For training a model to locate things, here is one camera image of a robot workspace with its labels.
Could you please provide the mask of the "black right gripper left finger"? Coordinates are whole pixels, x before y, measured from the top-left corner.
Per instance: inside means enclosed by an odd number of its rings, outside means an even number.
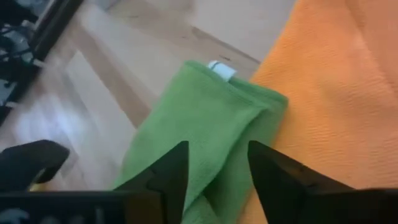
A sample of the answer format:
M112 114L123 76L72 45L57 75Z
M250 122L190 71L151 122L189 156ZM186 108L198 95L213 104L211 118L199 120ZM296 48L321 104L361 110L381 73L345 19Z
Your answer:
M114 223L182 222L188 185L189 143L182 141L143 171L125 181L123 216Z

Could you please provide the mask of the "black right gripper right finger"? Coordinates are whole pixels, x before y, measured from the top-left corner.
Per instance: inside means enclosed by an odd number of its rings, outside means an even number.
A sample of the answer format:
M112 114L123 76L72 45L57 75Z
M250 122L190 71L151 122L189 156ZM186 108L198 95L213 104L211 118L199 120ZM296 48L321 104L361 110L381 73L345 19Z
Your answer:
M310 197L352 189L259 141L249 141L248 161L269 223L300 223Z

